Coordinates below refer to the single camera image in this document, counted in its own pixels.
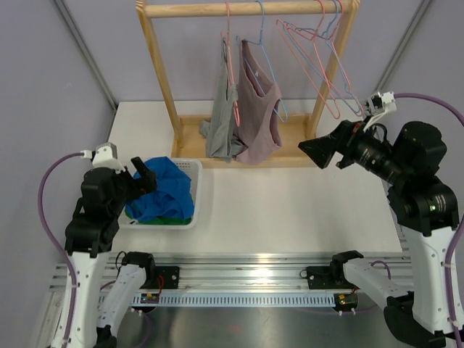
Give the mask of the blue tank top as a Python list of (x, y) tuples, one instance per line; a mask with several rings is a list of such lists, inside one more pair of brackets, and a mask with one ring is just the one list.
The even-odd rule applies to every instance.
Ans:
[(144, 162), (157, 176), (157, 190), (125, 206), (125, 215), (135, 221), (158, 217), (193, 217), (194, 202), (191, 196), (191, 179), (168, 157), (154, 157)]

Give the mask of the green tank top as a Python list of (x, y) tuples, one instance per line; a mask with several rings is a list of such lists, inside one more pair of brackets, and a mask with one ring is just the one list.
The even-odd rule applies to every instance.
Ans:
[(188, 225), (191, 222), (191, 218), (182, 220), (177, 217), (156, 217), (152, 220), (138, 221), (142, 225)]

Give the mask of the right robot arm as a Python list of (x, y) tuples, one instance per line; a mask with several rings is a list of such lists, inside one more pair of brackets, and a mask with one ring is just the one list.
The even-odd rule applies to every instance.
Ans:
[(451, 339), (461, 346), (463, 304), (452, 267), (452, 241), (463, 224), (453, 190), (437, 177), (447, 152), (440, 131), (412, 121), (389, 143), (362, 122), (343, 121), (327, 136), (302, 141), (299, 149), (319, 168), (340, 154), (337, 167), (356, 164), (389, 184), (387, 199), (409, 248), (413, 288), (396, 285), (355, 250), (335, 254), (322, 273), (307, 268), (307, 280), (364, 291), (404, 344), (444, 347)]

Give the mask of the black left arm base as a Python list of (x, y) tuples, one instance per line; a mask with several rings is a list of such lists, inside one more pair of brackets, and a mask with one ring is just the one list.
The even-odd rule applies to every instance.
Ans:
[(157, 265), (153, 254), (146, 252), (120, 252), (115, 261), (117, 276), (121, 276), (129, 266), (142, 269), (145, 281), (141, 289), (178, 289), (180, 268), (178, 266)]

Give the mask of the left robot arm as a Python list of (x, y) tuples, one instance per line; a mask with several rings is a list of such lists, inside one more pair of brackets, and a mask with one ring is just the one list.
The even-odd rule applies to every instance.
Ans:
[(125, 205), (157, 189), (155, 173), (138, 157), (131, 162), (138, 178), (127, 167), (116, 165), (95, 167), (83, 177), (81, 197), (65, 229), (67, 284), (52, 347), (116, 347), (133, 295), (157, 279), (151, 254), (129, 252), (108, 295), (104, 301), (99, 299), (100, 281)]

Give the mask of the mauve tank top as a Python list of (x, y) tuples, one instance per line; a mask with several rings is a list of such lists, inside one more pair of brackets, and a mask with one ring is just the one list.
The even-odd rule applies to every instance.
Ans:
[(240, 55), (237, 87), (240, 125), (234, 133), (245, 150), (236, 160), (258, 165), (282, 146), (277, 115), (281, 91), (254, 58), (250, 42), (241, 42)]

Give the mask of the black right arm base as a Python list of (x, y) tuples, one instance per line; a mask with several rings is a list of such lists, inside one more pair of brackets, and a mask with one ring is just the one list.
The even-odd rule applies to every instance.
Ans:
[(328, 265), (307, 266), (305, 279), (308, 288), (312, 290), (353, 290), (355, 285), (345, 278), (343, 266), (350, 260), (362, 259), (363, 257), (358, 251), (350, 250), (333, 255)]

